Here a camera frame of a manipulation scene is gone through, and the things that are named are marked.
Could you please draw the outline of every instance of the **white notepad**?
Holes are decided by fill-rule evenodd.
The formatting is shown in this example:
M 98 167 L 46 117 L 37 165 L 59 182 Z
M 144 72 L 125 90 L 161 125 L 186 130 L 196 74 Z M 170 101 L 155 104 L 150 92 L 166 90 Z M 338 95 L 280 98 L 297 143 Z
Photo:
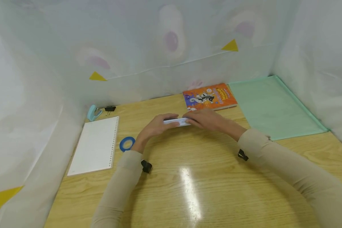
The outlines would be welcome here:
M 119 116 L 85 123 L 68 176 L 111 168 Z

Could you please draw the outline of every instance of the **green folder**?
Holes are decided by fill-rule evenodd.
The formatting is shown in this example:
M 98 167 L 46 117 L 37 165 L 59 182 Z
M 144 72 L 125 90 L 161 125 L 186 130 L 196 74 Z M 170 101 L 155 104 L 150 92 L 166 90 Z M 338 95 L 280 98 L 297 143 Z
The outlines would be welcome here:
M 276 75 L 229 87 L 250 126 L 272 140 L 328 131 Z

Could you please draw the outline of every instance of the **book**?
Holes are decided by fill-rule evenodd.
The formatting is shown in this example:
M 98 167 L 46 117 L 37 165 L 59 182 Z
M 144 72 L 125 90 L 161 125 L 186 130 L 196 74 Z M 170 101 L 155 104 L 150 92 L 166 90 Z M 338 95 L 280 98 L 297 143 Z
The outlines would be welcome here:
M 232 92 L 224 83 L 184 91 L 183 94 L 189 112 L 203 108 L 220 110 L 237 105 Z

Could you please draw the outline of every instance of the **fabric wall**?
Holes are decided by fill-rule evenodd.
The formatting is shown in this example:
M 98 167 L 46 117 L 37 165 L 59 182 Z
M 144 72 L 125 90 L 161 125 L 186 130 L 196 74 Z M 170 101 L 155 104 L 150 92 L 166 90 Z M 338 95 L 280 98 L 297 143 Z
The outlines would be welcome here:
M 91 104 L 267 76 L 292 2 L 0 0 L 0 227 L 44 224 Z
M 6 0 L 4 24 L 86 104 L 266 76 L 293 1 Z M 239 52 L 223 51 L 236 39 Z M 92 81 L 96 71 L 107 81 Z
M 301 1 L 273 72 L 342 141 L 342 0 Z
M 46 221 L 85 118 L 61 83 L 0 26 L 0 228 Z

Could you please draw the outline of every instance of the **wooden desk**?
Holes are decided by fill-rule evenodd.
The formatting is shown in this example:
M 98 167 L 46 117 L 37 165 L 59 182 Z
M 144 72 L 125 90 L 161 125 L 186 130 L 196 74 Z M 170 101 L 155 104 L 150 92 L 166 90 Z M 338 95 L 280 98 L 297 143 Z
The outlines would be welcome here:
M 136 137 L 155 116 L 186 112 L 181 94 L 120 105 L 114 166 L 119 142 Z M 249 128 L 239 107 L 218 113 Z M 99 119 L 107 118 L 106 112 Z M 342 181 L 342 144 L 330 133 L 279 141 Z M 291 186 L 269 171 L 256 171 L 236 158 L 229 137 L 195 127 L 180 127 L 149 142 L 152 163 L 143 173 L 122 218 L 124 227 L 318 227 L 312 209 Z M 46 228 L 86 227 L 114 173 L 110 170 L 64 176 Z

